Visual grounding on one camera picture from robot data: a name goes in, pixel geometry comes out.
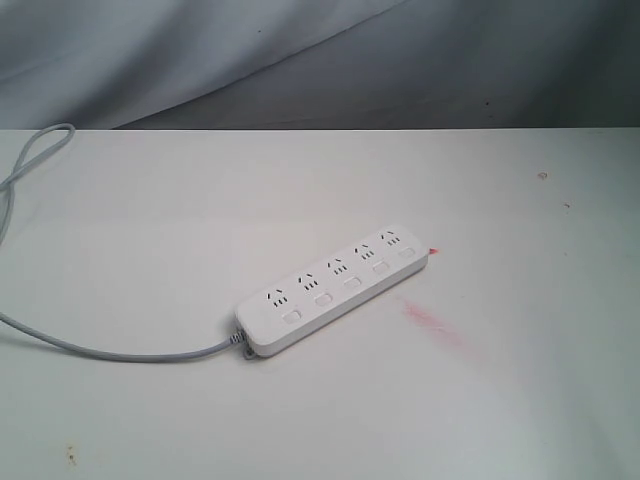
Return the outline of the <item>white five-outlet power strip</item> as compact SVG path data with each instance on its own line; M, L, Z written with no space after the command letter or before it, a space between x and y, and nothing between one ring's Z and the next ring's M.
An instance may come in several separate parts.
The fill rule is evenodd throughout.
M429 249L391 225L242 301L236 320L253 353L274 356L426 267Z

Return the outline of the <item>grey backdrop cloth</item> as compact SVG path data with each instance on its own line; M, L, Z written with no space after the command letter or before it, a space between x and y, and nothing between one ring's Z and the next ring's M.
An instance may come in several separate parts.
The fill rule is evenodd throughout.
M621 127L635 1L5 1L1 125Z

